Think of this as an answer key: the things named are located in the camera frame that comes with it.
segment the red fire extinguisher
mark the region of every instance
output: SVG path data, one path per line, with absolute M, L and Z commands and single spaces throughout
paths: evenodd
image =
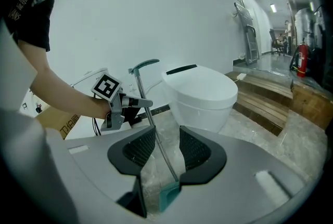
M 306 66 L 308 64 L 308 46 L 302 44 L 299 46 L 297 76 L 305 77 Z

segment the wooden step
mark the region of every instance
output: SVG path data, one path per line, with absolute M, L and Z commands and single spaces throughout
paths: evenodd
M 237 81 L 238 72 L 230 72 L 226 75 L 235 81 L 240 91 L 258 94 L 286 107 L 291 106 L 292 92 L 286 86 L 251 75 L 246 75 L 243 80 Z
M 286 126 L 288 107 L 251 92 L 238 92 L 234 109 L 278 136 Z
M 333 95 L 299 81 L 294 83 L 292 89 L 293 101 L 290 109 L 326 130 L 333 120 Z

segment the metal pipe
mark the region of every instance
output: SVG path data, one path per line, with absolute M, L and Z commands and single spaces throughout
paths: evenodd
M 146 98 L 145 91 L 144 91 L 144 87 L 143 87 L 143 84 L 142 84 L 142 81 L 141 81 L 141 77 L 140 77 L 139 75 L 136 75 L 136 76 L 135 76 L 135 79 L 136 79 L 136 82 L 137 82 L 137 86 L 138 86 L 138 88 L 139 88 L 139 92 L 140 92 L 140 96 L 141 96 L 141 98 L 143 98 L 143 99 L 147 99 L 147 98 Z M 147 118 L 148 118 L 148 120 L 149 120 L 149 123 L 150 123 L 151 125 L 155 126 L 155 122 L 154 122 L 154 120 L 153 120 L 153 118 L 152 118 L 150 108 L 145 108 L 145 111 L 146 111 L 146 114 L 147 114 Z M 159 147 L 159 149 L 160 149 L 160 151 L 161 151 L 161 153 L 162 153 L 162 156 L 163 156 L 163 158 L 164 158 L 164 160 L 165 160 L 165 162 L 166 162 L 166 164 L 167 164 L 167 166 L 168 166 L 168 168 L 169 168 L 169 170 L 170 170 L 170 172 L 171 172 L 173 178 L 175 179 L 175 181 L 179 181 L 179 179 L 178 179 L 178 177 L 177 177 L 177 174 L 176 174 L 175 170 L 173 169 L 173 167 L 172 167 L 172 165 L 171 165 L 171 162 L 170 162 L 170 160 L 169 160 L 169 157 L 168 157 L 167 153 L 165 152 L 165 150 L 164 150 L 164 148 L 163 148 L 163 146 L 162 146 L 162 141 L 161 141 L 161 139 L 160 139 L 160 136 L 159 136 L 157 130 L 156 130 L 156 142 L 157 142 L 157 145 L 158 145 L 158 147 Z

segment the toilet seat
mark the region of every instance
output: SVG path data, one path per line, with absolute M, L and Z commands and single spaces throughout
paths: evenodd
M 189 65 L 171 74 L 164 72 L 162 78 L 169 94 L 191 107 L 220 110 L 232 107 L 237 100 L 238 87 L 234 81 L 206 67 Z

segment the toilet bowl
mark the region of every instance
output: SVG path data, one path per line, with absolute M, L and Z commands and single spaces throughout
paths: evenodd
M 238 94 L 229 77 L 195 64 L 163 72 L 162 88 L 179 125 L 215 133 L 226 123 Z

